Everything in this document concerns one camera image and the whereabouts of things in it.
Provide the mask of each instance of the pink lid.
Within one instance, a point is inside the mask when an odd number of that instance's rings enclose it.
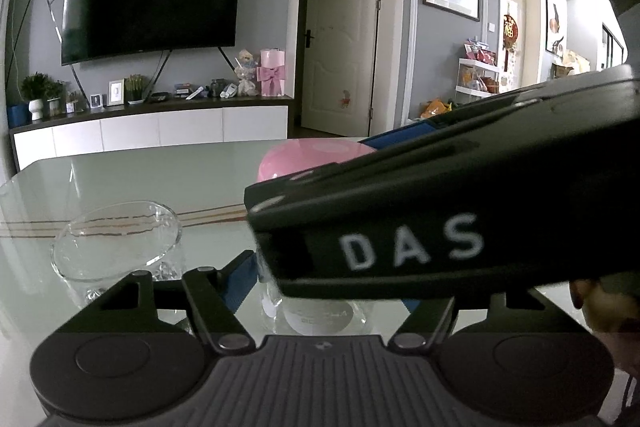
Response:
[[[306,171],[327,163],[342,163],[375,152],[362,143],[340,138],[287,140],[271,149],[260,163],[258,181]]]

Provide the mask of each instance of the table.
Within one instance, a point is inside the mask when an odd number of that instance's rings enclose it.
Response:
[[[54,274],[50,245],[70,219],[108,204],[152,200],[184,227],[187,268],[223,267],[254,249],[242,195],[264,154],[280,141],[126,150],[40,160],[0,187],[0,425],[33,427],[43,418],[29,378],[33,349],[78,309]],[[544,290],[573,310],[566,285]],[[486,312],[462,315],[456,328]],[[375,304],[374,333],[385,340],[408,315],[399,301]],[[266,333],[257,288],[237,316],[259,344]]]

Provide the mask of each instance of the door frame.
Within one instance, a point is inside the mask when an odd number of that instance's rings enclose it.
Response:
[[[369,134],[380,134],[393,129],[398,99],[398,79],[402,47],[402,13],[404,0],[380,0],[378,13],[376,56],[374,59],[373,115]],[[296,48],[298,45],[298,11],[300,0],[289,0],[287,18],[287,57],[284,92],[293,97],[296,82]]]
[[[502,0],[498,1],[498,50],[504,46],[504,21],[502,20]],[[538,84],[542,77],[542,60],[546,47],[546,5],[545,0],[527,0],[526,31],[524,35],[524,64],[521,87]]]

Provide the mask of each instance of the door handle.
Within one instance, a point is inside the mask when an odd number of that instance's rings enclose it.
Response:
[[[311,39],[315,39],[315,37],[311,36],[311,30],[307,30],[305,33],[305,48],[311,47]]]

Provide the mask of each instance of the tv screen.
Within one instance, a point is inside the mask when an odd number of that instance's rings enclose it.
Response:
[[[65,0],[62,65],[178,48],[234,46],[238,0]]]

